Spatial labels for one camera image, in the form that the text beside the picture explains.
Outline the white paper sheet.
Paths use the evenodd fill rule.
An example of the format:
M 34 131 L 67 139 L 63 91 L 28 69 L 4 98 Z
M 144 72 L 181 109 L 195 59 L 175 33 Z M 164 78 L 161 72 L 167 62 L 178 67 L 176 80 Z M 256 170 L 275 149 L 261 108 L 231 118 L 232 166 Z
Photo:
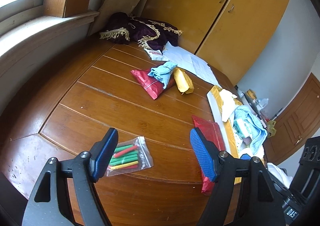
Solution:
M 176 63 L 179 68 L 189 71 L 207 83 L 220 85 L 207 62 L 198 56 L 179 46 L 172 46 L 169 42 L 165 45 L 162 53 L 169 61 Z

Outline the clear plastic bottle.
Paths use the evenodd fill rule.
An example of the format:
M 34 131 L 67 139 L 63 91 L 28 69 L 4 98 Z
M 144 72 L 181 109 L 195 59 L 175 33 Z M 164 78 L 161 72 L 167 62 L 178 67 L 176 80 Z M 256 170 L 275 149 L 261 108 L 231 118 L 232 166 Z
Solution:
M 264 109 L 268 105 L 268 98 L 260 99 L 259 105 L 261 109 Z

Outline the yellow padded envelope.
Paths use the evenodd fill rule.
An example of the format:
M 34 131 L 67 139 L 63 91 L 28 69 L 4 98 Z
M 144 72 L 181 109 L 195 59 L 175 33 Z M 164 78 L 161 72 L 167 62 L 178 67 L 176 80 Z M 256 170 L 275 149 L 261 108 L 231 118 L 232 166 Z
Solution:
M 180 68 L 175 68 L 173 75 L 177 88 L 182 94 L 191 94 L 194 92 L 193 82 L 185 71 Z

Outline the brown wooden door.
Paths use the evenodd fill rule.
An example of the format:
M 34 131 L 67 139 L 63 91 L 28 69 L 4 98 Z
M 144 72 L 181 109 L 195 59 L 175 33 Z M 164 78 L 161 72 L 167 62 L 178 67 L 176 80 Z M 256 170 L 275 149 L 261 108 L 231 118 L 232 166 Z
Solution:
M 280 164 L 319 129 L 319 80 L 310 74 L 298 94 L 276 117 L 276 134 L 265 140 L 266 160 Z

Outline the small blue cloth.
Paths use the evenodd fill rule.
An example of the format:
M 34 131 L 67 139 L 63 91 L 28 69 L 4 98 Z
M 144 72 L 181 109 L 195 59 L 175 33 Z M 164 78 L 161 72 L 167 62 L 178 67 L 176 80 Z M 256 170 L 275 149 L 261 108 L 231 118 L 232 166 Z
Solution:
M 161 82 L 163 84 L 163 89 L 166 89 L 170 81 L 171 74 L 176 67 L 176 63 L 168 61 L 155 68 L 151 68 L 148 76 L 153 77 L 157 81 Z

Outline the blue cartoon wipes pack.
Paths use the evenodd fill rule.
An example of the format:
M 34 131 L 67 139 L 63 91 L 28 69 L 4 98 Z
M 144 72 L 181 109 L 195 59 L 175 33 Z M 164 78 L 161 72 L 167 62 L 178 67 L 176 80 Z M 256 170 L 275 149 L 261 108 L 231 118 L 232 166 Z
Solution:
M 244 120 L 242 119 L 235 119 L 233 128 L 235 129 L 236 134 L 238 134 L 240 138 L 248 138 L 251 136 L 250 132 L 247 129 L 247 126 L 245 125 Z

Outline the white rice cooker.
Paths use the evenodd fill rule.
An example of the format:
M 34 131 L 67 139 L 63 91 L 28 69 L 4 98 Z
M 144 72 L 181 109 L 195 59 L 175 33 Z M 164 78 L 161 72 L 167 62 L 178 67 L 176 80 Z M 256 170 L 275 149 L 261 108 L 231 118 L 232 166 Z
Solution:
M 245 92 L 245 99 L 247 100 L 249 106 L 254 110 L 257 115 L 260 115 L 262 106 L 260 105 L 255 92 L 251 89 Z

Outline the yellow plastic bag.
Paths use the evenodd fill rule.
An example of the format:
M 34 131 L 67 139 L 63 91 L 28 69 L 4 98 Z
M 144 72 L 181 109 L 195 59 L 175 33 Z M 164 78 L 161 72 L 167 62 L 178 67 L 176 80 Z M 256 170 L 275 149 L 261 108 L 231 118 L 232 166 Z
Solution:
M 276 125 L 276 121 L 275 120 L 269 120 L 267 122 L 267 134 L 268 134 L 268 138 L 271 138 L 273 137 L 275 134 L 276 134 L 276 128 L 275 128 L 275 125 Z

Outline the red foil pouch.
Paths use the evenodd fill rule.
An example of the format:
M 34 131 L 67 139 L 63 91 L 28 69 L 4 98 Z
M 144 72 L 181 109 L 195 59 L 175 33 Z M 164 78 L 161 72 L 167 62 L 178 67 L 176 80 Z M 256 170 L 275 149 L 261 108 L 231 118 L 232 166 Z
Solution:
M 150 69 L 147 70 L 131 70 L 131 75 L 136 79 L 136 81 L 142 86 L 142 88 L 148 93 L 148 95 L 153 99 L 157 99 L 163 91 L 170 89 L 175 85 L 175 80 L 171 74 L 170 81 L 166 89 L 163 89 L 163 84 L 157 81 L 155 78 L 148 76 Z
M 214 143 L 214 145 L 217 147 L 219 151 L 226 150 L 220 127 L 216 122 L 211 120 L 205 120 L 195 115 L 192 115 L 191 117 L 193 119 L 194 127 L 199 128 L 201 133 L 204 135 L 204 137 L 208 141 Z M 201 178 L 202 178 L 201 193 L 207 196 L 211 195 L 215 183 L 211 182 L 209 178 L 204 175 L 203 172 L 201 172 Z

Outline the yellow wooden wardrobe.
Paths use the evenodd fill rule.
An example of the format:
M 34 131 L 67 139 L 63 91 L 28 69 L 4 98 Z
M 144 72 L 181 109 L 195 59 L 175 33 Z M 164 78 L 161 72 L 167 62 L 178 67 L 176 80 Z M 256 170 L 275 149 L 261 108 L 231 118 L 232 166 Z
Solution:
M 237 84 L 277 29 L 289 0 L 147 0 L 142 17 L 182 31 L 179 46 Z

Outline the small white red packet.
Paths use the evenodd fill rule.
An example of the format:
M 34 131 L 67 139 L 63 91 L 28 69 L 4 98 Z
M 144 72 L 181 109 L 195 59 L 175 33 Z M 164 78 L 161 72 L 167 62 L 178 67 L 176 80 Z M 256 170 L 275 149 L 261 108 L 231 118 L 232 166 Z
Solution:
M 152 61 L 167 62 L 169 59 L 160 50 L 144 49 Z

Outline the blue towel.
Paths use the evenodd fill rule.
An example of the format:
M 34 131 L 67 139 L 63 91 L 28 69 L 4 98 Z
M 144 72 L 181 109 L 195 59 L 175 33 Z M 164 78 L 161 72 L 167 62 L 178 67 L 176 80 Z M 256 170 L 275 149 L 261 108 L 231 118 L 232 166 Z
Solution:
M 255 153 L 266 140 L 268 136 L 267 130 L 263 127 L 260 119 L 256 117 L 246 105 L 237 106 L 234 111 L 234 120 L 235 119 L 244 120 L 251 134 L 251 136 L 248 137 L 251 140 L 248 146 L 252 149 L 253 153 Z

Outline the bag of coloured sticks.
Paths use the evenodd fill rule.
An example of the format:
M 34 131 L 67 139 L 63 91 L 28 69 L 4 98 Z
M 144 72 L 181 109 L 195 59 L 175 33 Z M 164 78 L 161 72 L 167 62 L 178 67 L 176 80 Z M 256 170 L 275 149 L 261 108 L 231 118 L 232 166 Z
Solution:
M 133 173 L 153 167 L 153 158 L 144 136 L 118 143 L 108 164 L 107 177 Z

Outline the dark purple fringed cloth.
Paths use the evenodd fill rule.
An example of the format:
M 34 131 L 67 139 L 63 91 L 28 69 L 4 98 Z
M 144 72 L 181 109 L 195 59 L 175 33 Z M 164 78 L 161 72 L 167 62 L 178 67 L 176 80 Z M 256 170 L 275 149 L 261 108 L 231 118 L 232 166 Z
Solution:
M 178 38 L 182 33 L 183 31 L 167 22 L 117 12 L 111 15 L 99 35 L 100 39 L 116 44 L 135 42 L 147 50 L 163 51 L 167 43 L 178 46 Z

